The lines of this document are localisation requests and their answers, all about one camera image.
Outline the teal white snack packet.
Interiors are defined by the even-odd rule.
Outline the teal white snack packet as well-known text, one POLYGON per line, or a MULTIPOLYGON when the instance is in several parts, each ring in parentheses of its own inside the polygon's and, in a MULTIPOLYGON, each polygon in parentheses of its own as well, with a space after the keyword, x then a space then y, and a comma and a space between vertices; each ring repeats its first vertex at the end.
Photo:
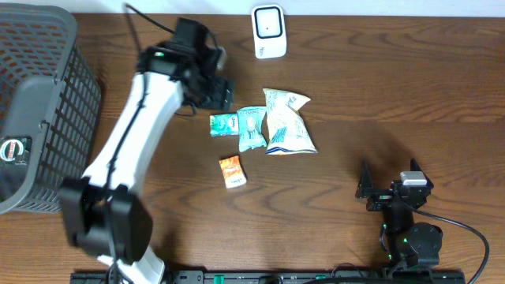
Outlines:
POLYGON ((237 110, 240 152, 267 146, 262 133, 266 111, 265 106, 247 106, 237 110))

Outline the orange snack packet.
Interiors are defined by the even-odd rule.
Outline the orange snack packet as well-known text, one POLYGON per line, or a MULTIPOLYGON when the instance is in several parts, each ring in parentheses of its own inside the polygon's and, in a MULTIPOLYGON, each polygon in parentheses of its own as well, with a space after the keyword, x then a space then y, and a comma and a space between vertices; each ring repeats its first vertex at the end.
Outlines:
POLYGON ((219 165, 223 173, 223 179, 227 189, 237 188, 246 184, 247 178, 241 167, 238 155, 221 159, 219 161, 219 165))

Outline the white yellow chip bag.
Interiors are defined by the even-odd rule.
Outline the white yellow chip bag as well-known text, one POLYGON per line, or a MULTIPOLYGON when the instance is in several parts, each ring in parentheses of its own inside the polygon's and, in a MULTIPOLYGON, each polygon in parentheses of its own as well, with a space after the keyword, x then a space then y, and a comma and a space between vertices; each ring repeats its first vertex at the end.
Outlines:
POLYGON ((264 88, 269 141, 266 155, 317 153, 299 110, 311 99, 295 92, 264 88))

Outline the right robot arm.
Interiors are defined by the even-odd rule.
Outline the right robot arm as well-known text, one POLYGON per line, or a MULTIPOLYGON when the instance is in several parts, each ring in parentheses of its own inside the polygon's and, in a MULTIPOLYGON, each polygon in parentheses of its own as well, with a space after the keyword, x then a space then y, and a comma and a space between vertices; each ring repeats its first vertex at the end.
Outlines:
POLYGON ((410 169, 400 173, 388 189, 377 189, 368 164, 364 163, 355 197, 366 200, 367 211, 383 215, 380 244, 390 258, 384 276, 423 271, 428 273, 440 263, 443 232, 427 222, 415 222, 413 213, 427 202, 434 184, 415 159, 410 169))

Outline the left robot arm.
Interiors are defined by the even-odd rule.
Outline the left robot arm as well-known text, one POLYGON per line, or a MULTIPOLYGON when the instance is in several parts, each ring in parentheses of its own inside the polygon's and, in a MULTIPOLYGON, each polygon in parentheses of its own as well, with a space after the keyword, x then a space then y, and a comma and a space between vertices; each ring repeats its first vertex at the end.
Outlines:
POLYGON ((111 135, 59 199, 68 242, 108 265, 106 282, 160 283, 166 264, 152 250, 142 204, 144 176, 170 119, 184 106, 227 111, 234 85, 217 76, 225 50, 209 28, 180 18, 172 37, 139 53, 129 98, 111 135))

